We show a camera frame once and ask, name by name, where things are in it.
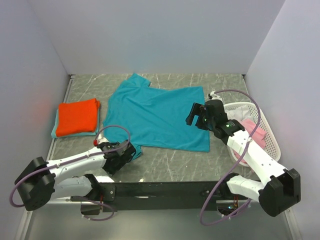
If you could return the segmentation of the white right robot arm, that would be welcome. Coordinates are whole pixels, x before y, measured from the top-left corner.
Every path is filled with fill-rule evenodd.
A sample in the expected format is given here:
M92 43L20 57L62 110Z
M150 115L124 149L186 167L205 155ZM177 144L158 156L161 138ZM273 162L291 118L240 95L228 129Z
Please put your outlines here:
M211 131L226 146L236 151L257 174L259 180L244 178L231 170L213 187L205 203L215 193L230 200L240 195L259 202L271 217L301 201L301 176L294 168L287 169L269 156L235 119L228 119L221 100L209 100L205 104L193 103L186 124L191 125L197 116L196 127Z

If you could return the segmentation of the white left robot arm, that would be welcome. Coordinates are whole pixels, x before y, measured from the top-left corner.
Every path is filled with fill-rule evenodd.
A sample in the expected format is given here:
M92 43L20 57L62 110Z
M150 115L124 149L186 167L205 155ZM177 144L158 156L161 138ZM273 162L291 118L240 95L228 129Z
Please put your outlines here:
M128 141L102 142L74 156L45 161L33 159L15 180L21 207L34 211L50 200L64 197L84 197L88 201L100 200L103 189L92 170L102 169L113 176L136 154Z

